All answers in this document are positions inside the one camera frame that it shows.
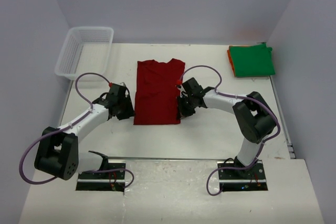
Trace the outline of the red t shirt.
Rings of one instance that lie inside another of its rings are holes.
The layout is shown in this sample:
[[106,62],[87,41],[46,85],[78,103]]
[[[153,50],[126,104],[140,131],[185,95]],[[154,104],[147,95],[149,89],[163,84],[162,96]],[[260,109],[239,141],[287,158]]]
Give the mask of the red t shirt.
[[135,125],[180,124],[176,87],[185,69],[178,59],[169,62],[138,61],[135,93]]

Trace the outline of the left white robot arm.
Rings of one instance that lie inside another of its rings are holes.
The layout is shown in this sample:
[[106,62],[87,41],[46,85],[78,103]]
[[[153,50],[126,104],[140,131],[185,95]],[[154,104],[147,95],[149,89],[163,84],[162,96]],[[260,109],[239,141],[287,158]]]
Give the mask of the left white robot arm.
[[80,167],[79,143],[93,130],[113,117],[118,120],[134,116],[129,89],[123,84],[109,84],[108,92],[93,101],[84,98],[89,107],[72,121],[58,128],[46,128],[40,138],[34,167],[55,178],[69,180],[75,172],[91,172],[97,178],[108,175],[107,157],[95,151],[85,168]]

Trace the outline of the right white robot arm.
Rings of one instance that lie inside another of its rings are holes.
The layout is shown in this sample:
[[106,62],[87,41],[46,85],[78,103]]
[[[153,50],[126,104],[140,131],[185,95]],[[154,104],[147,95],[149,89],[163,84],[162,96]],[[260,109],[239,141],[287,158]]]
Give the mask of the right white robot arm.
[[178,80],[176,86],[181,91],[177,97],[178,119],[192,116],[196,108],[218,109],[235,116],[244,140],[233,166],[227,169],[234,170],[239,178],[248,177],[269,135],[279,127],[275,114],[260,93],[225,94],[214,87],[203,88],[195,78],[185,82]]

